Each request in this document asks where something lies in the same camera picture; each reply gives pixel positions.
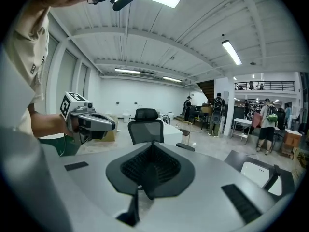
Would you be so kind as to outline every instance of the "ceiling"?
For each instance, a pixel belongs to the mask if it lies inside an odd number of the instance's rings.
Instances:
[[[81,3],[51,14],[105,76],[122,67],[187,85],[308,68],[302,34],[280,0],[180,0],[175,9],[135,0],[120,12],[109,2]],[[234,64],[224,40],[242,65]]]

